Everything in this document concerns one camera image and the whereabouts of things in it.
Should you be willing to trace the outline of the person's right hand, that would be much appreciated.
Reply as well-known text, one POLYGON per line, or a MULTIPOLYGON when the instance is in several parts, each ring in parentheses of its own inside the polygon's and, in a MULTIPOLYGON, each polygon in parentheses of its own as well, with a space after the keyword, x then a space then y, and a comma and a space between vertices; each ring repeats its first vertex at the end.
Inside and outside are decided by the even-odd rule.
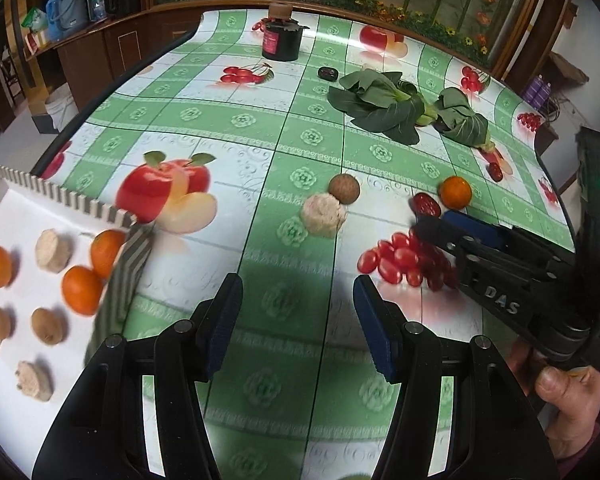
POLYGON ((558 370, 521 338, 517 338, 506 358, 525 394, 535 393, 557 408, 556 418, 545 429, 556 460, 566 460, 588 446, 600 414, 600 372, 587 366, 575 372, 558 370))

